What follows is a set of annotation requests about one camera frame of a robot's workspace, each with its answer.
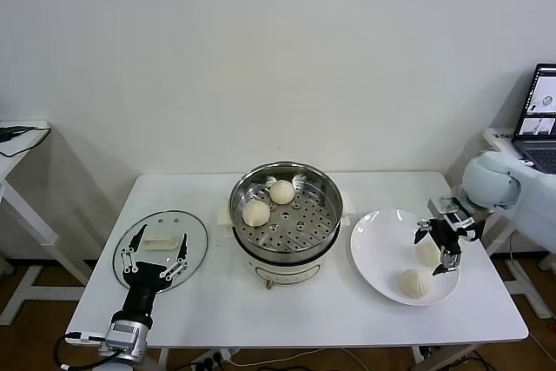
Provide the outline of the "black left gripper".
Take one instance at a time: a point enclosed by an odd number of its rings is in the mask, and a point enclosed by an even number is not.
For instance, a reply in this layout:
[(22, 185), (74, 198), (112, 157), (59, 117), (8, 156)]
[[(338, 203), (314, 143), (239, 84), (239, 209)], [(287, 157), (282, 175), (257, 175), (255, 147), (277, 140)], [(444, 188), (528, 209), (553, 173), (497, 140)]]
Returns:
[(183, 234), (175, 262), (166, 269), (159, 264), (136, 262), (136, 253), (146, 228), (147, 224), (143, 224), (132, 235), (129, 243), (120, 251), (123, 264), (123, 278), (129, 285), (129, 291), (122, 308), (113, 314), (111, 318), (112, 323), (117, 321), (152, 323), (151, 313), (156, 295), (170, 288), (172, 280), (167, 279), (173, 279), (188, 266), (188, 235), (186, 233)]

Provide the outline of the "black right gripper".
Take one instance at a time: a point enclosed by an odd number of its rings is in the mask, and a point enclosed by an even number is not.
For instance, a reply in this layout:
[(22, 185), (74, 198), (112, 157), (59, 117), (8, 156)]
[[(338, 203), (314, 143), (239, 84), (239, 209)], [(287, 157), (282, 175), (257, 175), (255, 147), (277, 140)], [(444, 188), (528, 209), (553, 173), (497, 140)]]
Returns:
[(461, 248), (460, 236), (454, 231), (448, 221), (432, 218), (417, 222), (418, 229), (414, 235), (414, 243), (419, 243), (428, 234), (441, 252), (440, 264), (432, 275), (440, 275), (456, 271), (460, 265)]

